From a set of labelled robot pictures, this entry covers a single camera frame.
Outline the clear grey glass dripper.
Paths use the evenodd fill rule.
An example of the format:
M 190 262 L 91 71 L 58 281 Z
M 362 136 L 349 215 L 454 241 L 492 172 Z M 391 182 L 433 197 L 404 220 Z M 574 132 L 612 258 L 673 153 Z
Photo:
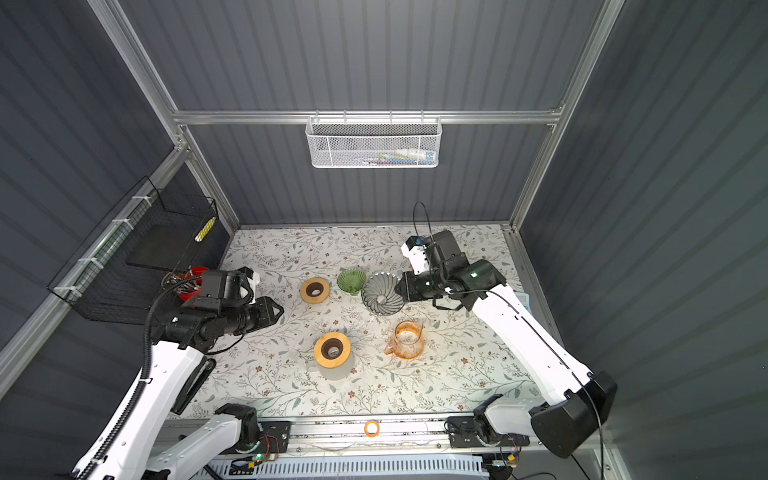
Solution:
M 370 275 L 361 291 L 361 299 L 374 315 L 390 316 L 398 313 L 405 302 L 395 291 L 399 278 L 391 273 L 377 272 Z

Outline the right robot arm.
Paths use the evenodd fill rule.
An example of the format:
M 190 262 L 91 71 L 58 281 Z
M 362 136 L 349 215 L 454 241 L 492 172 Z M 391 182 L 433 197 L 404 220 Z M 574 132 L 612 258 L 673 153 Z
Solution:
M 401 247 L 411 264 L 395 291 L 406 302 L 458 301 L 504 342 L 537 386 L 537 399 L 496 394 L 473 411 L 478 439 L 495 445 L 509 435 L 534 436 L 559 458 L 600 434 L 617 393 L 605 371 L 574 358 L 523 306 L 506 278 L 485 259 L 470 262 L 453 234 L 411 236 Z

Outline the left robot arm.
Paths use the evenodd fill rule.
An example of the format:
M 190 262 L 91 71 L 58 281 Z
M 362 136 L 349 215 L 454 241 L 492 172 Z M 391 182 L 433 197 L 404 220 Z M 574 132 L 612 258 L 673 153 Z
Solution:
M 218 339 L 243 339 L 283 315 L 275 300 L 256 295 L 259 282 L 249 267 L 207 270 L 158 293 L 143 326 L 141 368 L 70 478 L 189 479 L 226 450 L 260 446 L 256 409 L 227 403 L 172 447 L 152 452 L 166 417 L 181 413 L 215 368 Z

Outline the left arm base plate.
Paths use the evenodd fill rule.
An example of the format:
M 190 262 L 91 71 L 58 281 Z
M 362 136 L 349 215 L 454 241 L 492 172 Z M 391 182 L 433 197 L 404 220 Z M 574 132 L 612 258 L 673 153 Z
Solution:
M 291 428 L 290 421 L 260 421 L 260 437 L 242 448 L 236 448 L 238 453 L 246 455 L 279 455 L 287 452 Z

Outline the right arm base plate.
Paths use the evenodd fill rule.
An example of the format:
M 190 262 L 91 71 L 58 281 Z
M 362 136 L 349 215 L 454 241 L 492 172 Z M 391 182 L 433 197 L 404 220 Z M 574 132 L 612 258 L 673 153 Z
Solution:
M 519 434 L 492 433 L 490 426 L 470 416 L 450 416 L 443 424 L 449 444 L 454 449 L 481 447 L 522 448 L 530 445 L 530 438 Z

